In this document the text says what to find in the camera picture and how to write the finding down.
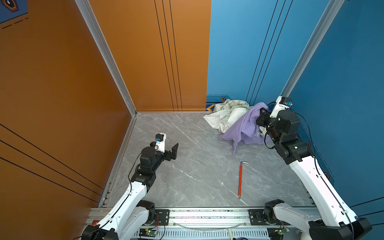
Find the purple cloth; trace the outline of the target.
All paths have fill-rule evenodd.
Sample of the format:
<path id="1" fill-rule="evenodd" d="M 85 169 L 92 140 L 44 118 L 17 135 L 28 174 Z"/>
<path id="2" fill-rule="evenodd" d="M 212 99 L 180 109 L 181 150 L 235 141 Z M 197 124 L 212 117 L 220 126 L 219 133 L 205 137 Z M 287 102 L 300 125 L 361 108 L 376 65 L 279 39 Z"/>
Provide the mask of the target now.
<path id="1" fill-rule="evenodd" d="M 225 133 L 218 136 L 221 140 L 233 142 L 234 156 L 241 141 L 247 145 L 262 145 L 264 143 L 264 136 L 261 135 L 260 127 L 257 125 L 256 120 L 261 115 L 260 110 L 267 108 L 268 106 L 263 102 L 254 105 Z"/>

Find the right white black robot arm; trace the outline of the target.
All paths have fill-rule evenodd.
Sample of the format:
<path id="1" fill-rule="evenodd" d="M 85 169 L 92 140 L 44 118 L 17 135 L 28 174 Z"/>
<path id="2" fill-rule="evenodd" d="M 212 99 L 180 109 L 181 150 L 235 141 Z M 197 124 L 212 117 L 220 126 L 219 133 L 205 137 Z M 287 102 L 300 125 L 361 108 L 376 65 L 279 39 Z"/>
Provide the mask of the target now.
<path id="1" fill-rule="evenodd" d="M 325 176 L 311 145 L 298 138 L 300 119 L 288 110 L 277 114 L 262 108 L 256 120 L 272 138 L 274 150 L 300 178 L 318 208 L 310 216 L 277 199 L 265 204 L 264 218 L 270 225 L 286 222 L 312 240 L 359 240 L 372 230 L 366 218 L 360 218 L 343 201 Z"/>

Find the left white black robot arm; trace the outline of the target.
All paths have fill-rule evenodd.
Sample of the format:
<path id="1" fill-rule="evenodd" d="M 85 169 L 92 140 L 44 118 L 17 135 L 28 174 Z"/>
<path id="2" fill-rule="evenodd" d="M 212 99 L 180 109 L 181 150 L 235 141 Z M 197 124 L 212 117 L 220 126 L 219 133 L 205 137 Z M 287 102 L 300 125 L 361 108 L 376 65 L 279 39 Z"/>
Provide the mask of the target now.
<path id="1" fill-rule="evenodd" d="M 177 158 L 179 144 L 170 151 L 165 149 L 165 140 L 156 139 L 150 146 L 142 149 L 129 176 L 130 184 L 112 210 L 95 226 L 88 225 L 79 240 L 129 240 L 137 230 L 155 221 L 155 204 L 143 198 L 156 180 L 156 170 L 164 161 Z"/>

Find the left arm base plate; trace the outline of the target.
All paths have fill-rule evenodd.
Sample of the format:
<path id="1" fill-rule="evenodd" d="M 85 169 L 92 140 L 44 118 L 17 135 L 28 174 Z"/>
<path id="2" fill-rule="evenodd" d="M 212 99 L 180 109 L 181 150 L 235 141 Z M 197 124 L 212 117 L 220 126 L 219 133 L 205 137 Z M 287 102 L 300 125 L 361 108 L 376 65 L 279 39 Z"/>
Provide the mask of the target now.
<path id="1" fill-rule="evenodd" d="M 149 210 L 149 217 L 144 223 L 144 226 L 155 226 L 160 224 L 161 226 L 168 226 L 170 219 L 169 209 L 154 209 Z"/>

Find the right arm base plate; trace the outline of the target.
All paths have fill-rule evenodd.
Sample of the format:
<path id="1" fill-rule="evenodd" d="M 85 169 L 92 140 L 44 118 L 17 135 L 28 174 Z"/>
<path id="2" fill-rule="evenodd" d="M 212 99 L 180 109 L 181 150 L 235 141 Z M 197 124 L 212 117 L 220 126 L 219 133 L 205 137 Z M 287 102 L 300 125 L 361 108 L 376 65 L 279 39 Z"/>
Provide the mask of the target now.
<path id="1" fill-rule="evenodd" d="M 248 214 L 249 214 L 251 226 L 269 225 L 266 222 L 266 218 L 264 215 L 264 209 L 249 209 Z"/>

